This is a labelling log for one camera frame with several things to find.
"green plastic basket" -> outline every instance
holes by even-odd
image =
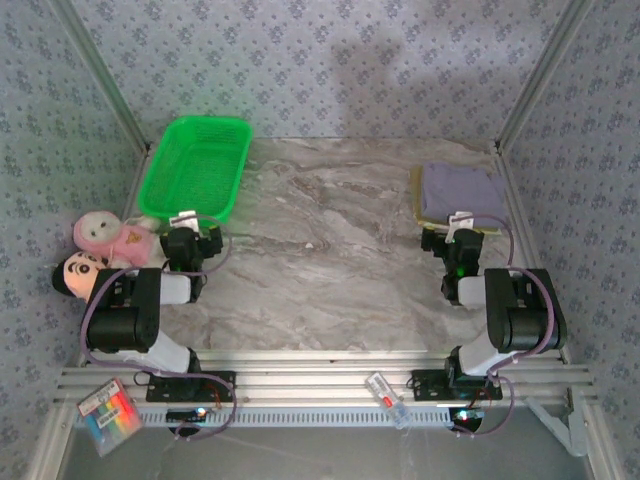
[[[240,118],[175,120],[167,127],[138,194],[140,211],[168,220],[178,212],[195,210],[226,223],[251,134],[251,126]]]

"small box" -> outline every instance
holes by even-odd
[[[398,430],[411,425],[411,414],[396,392],[393,391],[387,379],[380,372],[371,375],[365,381],[365,385],[373,394],[376,402],[391,417],[393,424]]]
[[[101,457],[142,428],[140,415],[117,378],[78,403],[78,410]]]

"metal bracket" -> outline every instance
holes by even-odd
[[[443,402],[449,400],[472,401],[502,400],[500,385],[486,382],[483,377],[477,377],[475,382],[464,385],[451,385],[449,376],[441,370],[412,370],[407,386],[413,390],[416,402]]]
[[[220,377],[234,388],[236,386],[236,372],[205,371],[202,373]],[[203,378],[167,378],[152,375],[149,378],[146,400],[150,403],[227,403],[231,402],[231,394],[221,385]]]
[[[585,403],[582,393],[569,387],[569,403],[572,411],[567,417],[567,425],[560,419],[547,412],[536,399],[527,397],[524,403],[531,409],[536,417],[564,445],[570,455],[584,457],[587,455],[587,428],[584,423],[583,405]]]

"white label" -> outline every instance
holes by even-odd
[[[113,410],[109,410],[107,413],[105,413],[100,418],[98,418],[98,422],[97,422],[98,427],[104,428],[105,426],[109,425],[109,423],[111,423],[113,420],[115,420],[115,418],[118,415],[120,415],[119,408],[114,408]]]
[[[196,233],[200,233],[200,227],[198,226],[197,218],[190,218],[189,220],[182,220],[183,217],[192,217],[196,214],[195,210],[186,210],[180,212],[177,217],[171,217],[169,219],[169,225],[172,227],[189,227]]]
[[[104,387],[100,387],[99,390],[93,392],[78,404],[80,414],[86,417],[100,405],[107,403],[111,397],[117,395],[119,392],[120,387],[118,387],[115,380],[111,380]]]
[[[449,217],[449,231],[447,232],[447,236],[444,239],[445,243],[451,243],[453,241],[453,234],[456,230],[460,230],[461,228],[468,228],[470,230],[473,229],[473,218],[469,218],[467,220],[458,220],[458,218],[471,217],[473,213],[471,212],[456,212],[455,215],[451,215]]]
[[[379,398],[395,396],[387,381],[378,372],[367,378],[367,385],[369,385],[371,390],[373,390]]]

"patterned wallpaper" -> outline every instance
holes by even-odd
[[[640,5],[599,0],[509,154],[577,361],[640,478]]]
[[[566,0],[73,0],[150,141],[499,133]]]
[[[44,0],[0,2],[0,479],[20,478],[82,304],[48,265],[71,225],[120,210],[136,155]]]

